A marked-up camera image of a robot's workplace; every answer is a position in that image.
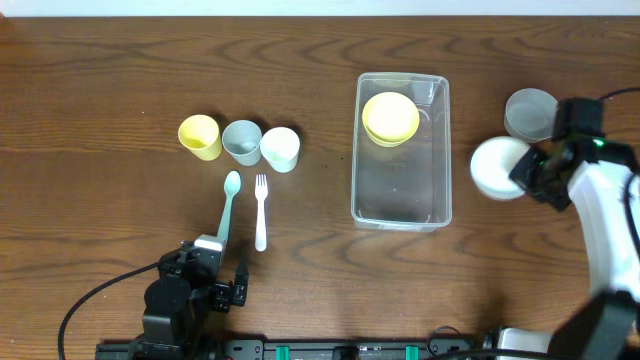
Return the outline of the yellow plastic cup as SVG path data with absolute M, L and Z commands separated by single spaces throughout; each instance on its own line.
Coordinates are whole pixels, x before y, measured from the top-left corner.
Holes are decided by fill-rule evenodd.
M 192 115 L 178 129 L 180 143 L 203 161 L 213 161 L 222 152 L 220 129 L 217 122 L 207 115 Z

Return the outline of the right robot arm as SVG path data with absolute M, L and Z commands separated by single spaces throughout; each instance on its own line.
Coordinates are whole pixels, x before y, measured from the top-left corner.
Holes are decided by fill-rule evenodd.
M 558 211 L 574 206 L 589 261 L 592 295 L 551 334 L 504 328 L 493 359 L 636 359 L 639 330 L 639 162 L 607 140 L 602 99 L 559 102 L 549 152 L 528 150 L 509 177 Z

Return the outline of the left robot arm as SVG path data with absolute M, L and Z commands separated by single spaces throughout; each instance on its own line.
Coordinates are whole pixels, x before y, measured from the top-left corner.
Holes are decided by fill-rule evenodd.
M 163 255 L 159 279 L 144 294 L 143 334 L 128 348 L 129 359 L 207 359 L 215 354 L 204 328 L 212 312 L 245 305 L 249 285 L 246 258 L 229 282 L 217 279 L 222 253 L 185 242 Z

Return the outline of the yellow plastic bowl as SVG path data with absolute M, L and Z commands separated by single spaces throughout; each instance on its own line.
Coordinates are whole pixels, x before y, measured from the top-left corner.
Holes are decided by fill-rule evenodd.
M 383 92 L 369 99 L 362 111 L 368 137 L 382 147 L 396 147 L 409 140 L 420 124 L 414 102 L 397 92 Z

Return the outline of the grey plastic cup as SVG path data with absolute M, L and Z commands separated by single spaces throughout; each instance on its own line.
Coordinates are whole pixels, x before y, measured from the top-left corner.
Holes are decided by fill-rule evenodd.
M 249 120 L 230 123 L 222 134 L 224 149 L 243 166 L 256 165 L 261 159 L 260 142 L 262 131 Z

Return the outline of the grey plastic bowl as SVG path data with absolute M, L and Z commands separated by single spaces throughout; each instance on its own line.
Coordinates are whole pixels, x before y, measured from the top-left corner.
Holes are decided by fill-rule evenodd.
M 524 88 L 506 102 L 504 126 L 510 136 L 536 143 L 552 136 L 558 101 L 549 93 Z

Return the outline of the white plastic bowl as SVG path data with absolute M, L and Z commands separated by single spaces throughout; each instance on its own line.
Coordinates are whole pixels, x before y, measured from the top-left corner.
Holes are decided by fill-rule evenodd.
M 525 191 L 509 178 L 518 161 L 530 149 L 526 142 L 509 136 L 483 142 L 473 153 L 471 177 L 481 193 L 498 201 L 522 197 Z

